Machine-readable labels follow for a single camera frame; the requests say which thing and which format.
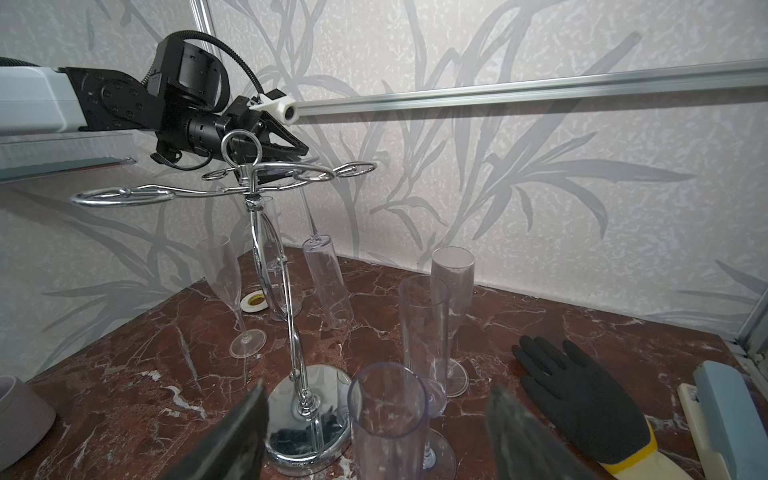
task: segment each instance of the pink cup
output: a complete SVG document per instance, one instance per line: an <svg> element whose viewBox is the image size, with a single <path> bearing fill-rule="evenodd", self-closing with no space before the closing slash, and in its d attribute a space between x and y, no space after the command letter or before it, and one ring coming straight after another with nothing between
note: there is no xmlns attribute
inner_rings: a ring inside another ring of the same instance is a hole
<svg viewBox="0 0 768 480"><path fill-rule="evenodd" d="M32 450L55 418L53 408L26 383L0 376L0 472Z"/></svg>

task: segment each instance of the chrome wine glass holder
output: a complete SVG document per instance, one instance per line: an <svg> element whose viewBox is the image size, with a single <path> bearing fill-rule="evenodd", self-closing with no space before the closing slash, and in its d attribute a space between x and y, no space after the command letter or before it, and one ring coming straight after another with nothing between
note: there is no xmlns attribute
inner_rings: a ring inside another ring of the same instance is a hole
<svg viewBox="0 0 768 480"><path fill-rule="evenodd" d="M236 136L251 139L257 146L253 163L238 164L228 153L230 142ZM270 424L267 427L266 450L278 472L285 475L310 475L336 461L349 444L349 423L343 418L337 398L337 385L349 377L344 372L327 365L307 367L301 347L301 339L293 318L293 301L290 290L288 259L280 235L270 218L264 213L262 194L301 188L306 185L330 181L335 178L357 177L376 169L371 162L350 162L336 168L319 164L297 162L262 162L263 150L257 136L247 130L232 130L221 139L221 152L228 168L212 171L203 180L220 180L232 172L237 187L223 187L203 191L166 185L142 185L140 187L112 187L90 190L72 196L74 204L83 207L132 207L158 204L174 198L208 198L241 194L246 210L250 213L250 232L253 239L253 260L262 289L270 308L288 324L290 338L291 372L272 391L269 399ZM259 185L259 170L285 171L293 182L283 185ZM270 282L269 263L266 258L263 235L271 236L278 246L277 264L283 280L283 298L280 301Z"/></svg>

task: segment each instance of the yellow glove cuff trim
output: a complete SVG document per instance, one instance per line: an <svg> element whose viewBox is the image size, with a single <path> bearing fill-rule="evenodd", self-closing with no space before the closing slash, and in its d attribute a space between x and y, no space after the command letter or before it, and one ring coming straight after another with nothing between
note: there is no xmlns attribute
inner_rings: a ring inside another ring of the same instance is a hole
<svg viewBox="0 0 768 480"><path fill-rule="evenodd" d="M603 468L608 470L608 473L610 473L611 475L616 475L618 472L621 472L622 470L626 470L627 468L630 468L631 466L636 465L638 462L645 460L650 454L658 450L659 447L656 443L656 436L654 435L654 430L650 427L650 423L648 423L647 420L645 422L648 424L648 432L650 433L650 441L648 442L648 444L644 446L642 449L637 450L635 453L628 456L626 459L622 460L621 462L614 463L614 464L601 463L600 465L603 465Z"/></svg>

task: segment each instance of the black glove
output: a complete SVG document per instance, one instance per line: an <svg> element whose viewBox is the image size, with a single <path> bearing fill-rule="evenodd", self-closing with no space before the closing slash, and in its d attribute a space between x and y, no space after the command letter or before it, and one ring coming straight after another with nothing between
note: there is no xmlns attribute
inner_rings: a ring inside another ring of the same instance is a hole
<svg viewBox="0 0 768 480"><path fill-rule="evenodd" d="M523 336L512 352L531 376L520 379L533 403L586 456L619 464L656 441L637 404L575 343L566 355L546 339Z"/></svg>

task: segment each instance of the wallpaper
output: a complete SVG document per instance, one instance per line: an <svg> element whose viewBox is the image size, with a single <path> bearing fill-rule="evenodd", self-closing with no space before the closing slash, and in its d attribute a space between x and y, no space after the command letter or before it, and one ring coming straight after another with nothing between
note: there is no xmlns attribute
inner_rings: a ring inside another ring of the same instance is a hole
<svg viewBox="0 0 768 480"><path fill-rule="evenodd" d="M141 79L157 42L185 28L194 28L187 0L5 1L0 55ZM0 375L29 379L199 280L194 246L212 233L247 250L245 210L230 198L121 209L68 202L102 187L216 186L200 181L213 165L174 173L149 158L153 134L134 132L134 142L135 165L0 185Z"/></svg>
<svg viewBox="0 0 768 480"><path fill-rule="evenodd" d="M299 101L768 57L768 4L211 0L217 34ZM232 62L235 91L254 89ZM306 189L341 255L732 336L768 279L768 93L658 94L304 118ZM277 196L281 227L308 227Z"/></svg>

